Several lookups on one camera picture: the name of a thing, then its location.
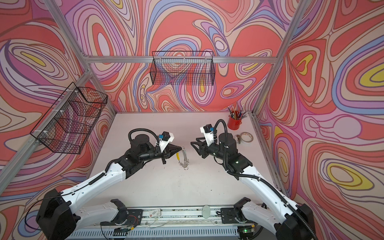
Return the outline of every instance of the swirly patterned wall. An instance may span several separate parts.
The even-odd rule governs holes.
[[[270,64],[228,64],[216,68],[213,86],[152,85],[148,63],[91,65],[117,111],[218,111],[227,106],[252,109]]]
[[[314,0],[258,119],[319,239],[384,239],[384,1]]]
[[[0,1],[0,169],[60,93],[83,73],[57,24],[40,0]],[[53,189],[85,180],[111,124],[105,109],[80,155],[38,146],[0,196],[0,239],[45,238],[23,218],[34,201]],[[39,205],[27,216],[34,217]]]
[[[275,56],[296,6],[296,0],[75,0],[60,8],[86,55],[190,48]]]
[[[61,10],[86,55],[212,50],[275,56],[296,1],[66,1]],[[251,109],[270,65],[217,64],[214,86],[151,86],[149,64],[93,64],[117,111]]]

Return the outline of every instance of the white table surface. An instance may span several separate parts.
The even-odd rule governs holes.
[[[135,128],[147,128],[157,135],[163,131],[175,136],[172,144],[184,146],[189,159],[189,169],[184,170],[177,161],[176,154],[163,165],[161,159],[153,160],[128,179],[113,185],[85,206],[99,205],[111,199],[119,199],[127,207],[170,207],[198,205],[233,205],[243,197],[255,203],[262,203],[247,186],[225,173],[212,156],[202,159],[190,145],[197,137],[203,137],[200,127],[214,124],[218,119],[228,121],[228,112],[217,113],[119,113],[116,115],[100,154],[92,169],[91,176],[103,171],[107,163],[122,156],[131,145],[128,132]],[[220,124],[218,136],[224,132]],[[230,130],[234,136],[249,132],[254,140],[248,144],[238,144],[239,153],[247,157],[260,173],[272,183],[267,163],[257,141],[250,118],[245,118],[238,130]],[[155,138],[149,137],[152,144]]]

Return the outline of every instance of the aluminum frame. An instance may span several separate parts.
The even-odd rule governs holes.
[[[76,84],[78,86],[84,86],[88,81],[91,73],[89,71],[85,71],[80,78],[77,80]],[[73,85],[69,91],[73,91],[76,88]],[[53,110],[47,115],[47,117],[40,123],[40,125],[36,128],[35,131],[42,131],[47,124],[53,119],[56,114],[56,111],[60,110],[60,108],[64,105],[64,103],[69,98],[70,94],[65,94],[63,98],[56,104]],[[20,169],[24,166],[27,160],[30,158],[32,153],[35,151],[37,146],[39,146],[39,141],[29,135],[26,144],[16,152],[16,154],[11,158],[11,160],[4,166],[2,171],[0,172],[0,195],[4,192],[4,190],[8,187],[9,183],[13,180],[16,174],[20,171]]]
[[[260,128],[259,122],[257,121],[256,117],[254,117],[252,115],[250,117],[251,117],[253,129],[255,130],[255,133],[256,133],[256,138],[260,143],[260,146],[261,146],[261,149],[262,149],[262,152],[264,155],[264,159],[266,160],[266,163],[267,163],[267,166],[269,169],[269,173],[271,174],[273,183],[275,184],[275,187],[278,190],[280,190],[284,195],[286,195],[288,197],[288,193],[282,184],[283,181],[281,180],[281,177],[277,172],[276,165],[273,162],[272,153],[269,151],[268,146],[266,144],[266,141],[264,139],[264,136],[263,136],[262,130]]]
[[[44,3],[46,7],[48,8],[49,12],[51,13],[53,19],[59,26],[60,30],[63,32],[64,38],[69,42],[70,47],[73,50],[73,53],[81,63],[84,69],[90,71],[93,75],[93,77],[96,79],[96,81],[92,81],[93,85],[95,86],[96,90],[107,94],[103,86],[101,85],[99,79],[97,78],[96,74],[93,72],[93,69],[90,67],[90,64],[85,61],[84,58],[84,51],[81,49],[79,43],[77,42],[70,26],[68,25],[67,20],[65,19],[63,13],[61,12],[59,6],[55,2],[55,0],[44,0]],[[113,108],[113,105],[111,101],[108,98],[107,102],[108,108],[112,111],[113,114],[116,114],[115,109]]]
[[[277,52],[276,57],[214,57],[215,63],[272,63],[273,66],[270,70],[270,73],[267,77],[266,82],[262,86],[262,89],[260,91],[259,97],[257,99],[257,102],[253,108],[252,113],[255,114],[256,109],[260,106],[262,103],[262,99],[267,94],[270,85],[272,84],[273,79],[275,78],[279,65],[281,64],[283,57],[288,49],[288,46],[293,38],[293,35],[298,27],[298,24],[300,23],[305,10],[309,3],[312,0],[301,0],[298,4],[298,7],[292,17],[291,23],[288,27],[288,30],[283,38],[283,41],[280,45],[280,48]],[[45,5],[47,6],[49,12],[52,14],[52,17],[54,18],[55,22],[58,24],[59,28],[63,32],[64,37],[69,42],[70,47],[72,48],[75,56],[78,58],[79,62],[82,64],[82,66],[85,69],[85,72],[83,75],[78,79],[76,82],[78,86],[84,86],[85,83],[90,79],[90,74],[93,75],[94,80],[93,84],[96,87],[98,91],[101,91],[103,93],[106,93],[105,89],[101,85],[99,79],[93,72],[93,69],[90,67],[90,63],[150,63],[152,62],[152,57],[141,57],[141,56],[127,56],[127,57],[114,57],[114,56],[85,56],[83,50],[81,49],[80,45],[78,44],[72,30],[70,29],[70,26],[68,25],[63,13],[61,12],[60,8],[58,7],[57,3],[54,0],[44,0]],[[59,109],[61,105],[65,102],[65,98],[68,97],[69,94],[66,94],[62,101],[60,101],[54,109]],[[110,111],[113,114],[113,118],[116,115],[116,111],[113,108],[113,105],[111,104],[110,100],[108,100],[107,107],[110,109]],[[40,127],[38,129],[43,129],[45,125],[49,122],[51,118],[53,118],[54,114],[50,113],[47,118],[41,123]],[[257,120],[255,120],[254,117],[252,117],[252,123],[254,124],[255,131],[259,137],[260,135],[260,126],[258,125]],[[264,155],[267,159],[267,163],[271,163],[271,153],[267,154],[269,152],[268,148],[266,147],[265,141],[260,141],[260,144],[262,146],[263,151],[265,151]],[[6,189],[8,184],[12,181],[14,176],[19,172],[19,170],[23,167],[25,162],[29,159],[31,154],[34,152],[36,147],[38,146],[38,141],[35,140],[32,136],[28,139],[27,143],[14,155],[14,157],[8,162],[6,166],[2,169],[0,172],[0,195],[1,193]],[[276,172],[276,167],[274,164],[272,170],[275,170],[275,174],[271,174],[273,177],[277,176],[278,179],[274,179],[277,183],[281,183],[281,180],[279,179],[279,176]]]
[[[312,0],[300,0],[295,13],[292,16],[292,20],[288,26],[288,30],[285,33],[285,36],[283,38],[283,41],[279,47],[279,50],[277,52],[277,60],[276,63],[272,66],[270,73],[268,74],[267,79],[265,80],[265,83],[263,84],[260,94],[256,100],[256,103],[252,109],[252,113],[255,114],[256,110],[260,107],[260,105],[263,103],[263,99],[265,98],[265,95],[267,94],[270,86],[273,83],[273,79],[278,73],[279,66],[283,61],[283,58],[288,50],[288,47],[293,39],[293,36],[297,30],[297,27],[299,26],[301,20],[303,19],[303,15],[305,11],[307,10],[307,7],[312,2]]]
[[[142,209],[141,225],[135,227],[132,232],[126,236],[113,236],[114,228],[119,226],[102,226],[104,234],[108,238],[143,238],[150,237],[176,237],[177,235],[172,232],[164,232],[164,230],[190,230],[185,231],[184,237],[212,237],[212,236],[236,236],[237,226],[251,225],[251,223],[237,223],[237,224],[223,224],[221,217],[216,214],[221,208],[231,208],[233,205],[212,205],[210,206],[210,215],[207,219],[201,215],[203,206],[189,206],[189,207],[128,207],[129,209]],[[156,209],[161,209],[161,216],[150,218],[149,215]],[[95,224],[83,229],[74,231],[67,239],[96,239],[103,237],[100,230],[100,225]]]
[[[162,58],[180,58],[172,56],[162,56]],[[201,58],[186,56],[186,59]],[[151,56],[85,56],[87,63],[151,63]],[[214,56],[214,63],[276,63],[277,57],[219,57]]]

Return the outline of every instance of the metal mesh basket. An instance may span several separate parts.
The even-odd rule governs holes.
[[[153,51],[152,56],[150,75],[153,85],[214,84],[215,65],[211,51]]]
[[[106,104],[106,94],[76,87],[36,139],[52,152],[80,154]]]

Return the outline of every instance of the small metal object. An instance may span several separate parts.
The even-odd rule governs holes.
[[[185,151],[184,147],[181,147],[181,151],[183,152],[183,155],[184,155],[184,162],[181,163],[179,160],[179,164],[184,168],[184,170],[188,170],[189,160],[187,158],[187,152]]]
[[[237,142],[237,144],[240,144],[240,143],[241,143],[241,137],[240,137],[240,135],[236,135],[236,142]]]
[[[244,136],[244,135],[250,137],[251,139],[250,139],[249,141],[244,140],[244,139],[243,139],[243,136]],[[252,141],[253,141],[253,136],[252,136],[252,134],[250,134],[249,132],[242,132],[242,133],[240,134],[240,137],[241,137],[241,141],[242,141],[242,142],[252,142]]]

